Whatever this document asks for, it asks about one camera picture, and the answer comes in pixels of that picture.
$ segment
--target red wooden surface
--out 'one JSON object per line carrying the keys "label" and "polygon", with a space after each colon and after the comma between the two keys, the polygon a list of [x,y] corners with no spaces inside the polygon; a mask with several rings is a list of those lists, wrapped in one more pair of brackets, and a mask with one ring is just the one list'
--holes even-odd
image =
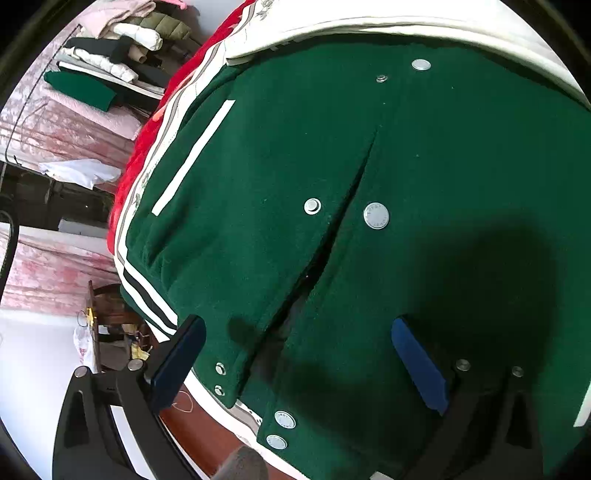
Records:
{"label": "red wooden surface", "polygon": [[[223,461],[243,443],[211,418],[184,386],[182,391],[186,394],[177,396],[176,408],[163,410],[160,417],[199,468],[212,476]],[[268,464],[267,467],[269,480],[293,480],[291,476],[271,465]]]}

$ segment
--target embroidered patch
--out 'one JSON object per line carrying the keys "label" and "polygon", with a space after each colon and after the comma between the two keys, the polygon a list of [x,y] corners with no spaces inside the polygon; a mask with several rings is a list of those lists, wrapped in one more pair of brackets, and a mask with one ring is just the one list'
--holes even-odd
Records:
{"label": "embroidered patch", "polygon": [[261,17],[261,20],[264,20],[267,18],[267,13],[269,13],[269,9],[271,8],[271,6],[273,5],[273,2],[275,0],[262,0],[261,5],[262,5],[262,10],[257,13],[257,17]]}

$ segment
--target red fabric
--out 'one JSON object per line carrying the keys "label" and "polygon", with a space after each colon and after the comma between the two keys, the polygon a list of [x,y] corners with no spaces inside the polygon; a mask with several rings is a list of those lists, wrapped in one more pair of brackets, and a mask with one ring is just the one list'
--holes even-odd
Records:
{"label": "red fabric", "polygon": [[[168,102],[182,81],[187,76],[191,75],[199,67],[199,65],[201,65],[201,62],[203,61],[205,53],[208,51],[208,49],[232,33],[234,26],[240,21],[240,17],[244,8],[250,4],[253,4],[254,2],[255,0],[246,0],[242,5],[235,9],[232,14],[224,20],[224,23],[220,25],[216,32],[202,45],[194,57],[178,70],[178,72],[168,83],[168,87],[166,88],[164,97],[160,101],[158,110],[160,110],[166,104],[166,102]],[[111,215],[109,216],[109,234],[107,235],[107,245],[110,252],[113,254],[115,253],[115,230],[117,229],[117,223],[119,221],[121,211],[123,210],[125,199],[127,198],[127,195],[129,194],[135,179],[141,172],[142,168],[144,168],[146,156],[148,155],[150,147],[152,147],[156,141],[156,136],[161,124],[162,116],[157,121],[150,119],[143,127],[142,131],[139,133],[138,139],[135,142],[135,148],[127,163],[125,172],[123,175],[121,175],[119,180],[117,193],[115,195],[115,204],[113,205]]]}

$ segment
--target black stripe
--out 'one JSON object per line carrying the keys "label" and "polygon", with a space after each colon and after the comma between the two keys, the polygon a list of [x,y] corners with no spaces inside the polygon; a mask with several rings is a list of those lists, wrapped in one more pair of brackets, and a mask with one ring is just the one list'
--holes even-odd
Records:
{"label": "black stripe", "polygon": [[127,269],[123,270],[123,278],[126,279],[127,282],[129,282],[129,285],[131,285],[139,293],[139,296],[142,297],[142,300],[147,305],[147,307],[152,310],[152,312],[154,312],[154,314],[164,325],[166,325],[168,328],[172,328],[173,330],[177,329],[176,325],[174,325],[168,319],[160,307],[156,305],[152,297],[148,295],[148,292],[145,291],[142,285],[140,285],[140,283],[127,271]]}

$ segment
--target pile of clothes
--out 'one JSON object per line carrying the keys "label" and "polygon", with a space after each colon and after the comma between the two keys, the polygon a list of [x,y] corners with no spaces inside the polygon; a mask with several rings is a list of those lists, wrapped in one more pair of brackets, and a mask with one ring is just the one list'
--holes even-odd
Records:
{"label": "pile of clothes", "polygon": [[[176,0],[169,4],[186,5]],[[77,18],[81,29],[44,75],[52,100],[130,140],[158,106],[170,75],[154,53],[191,29],[151,0],[100,0]]]}

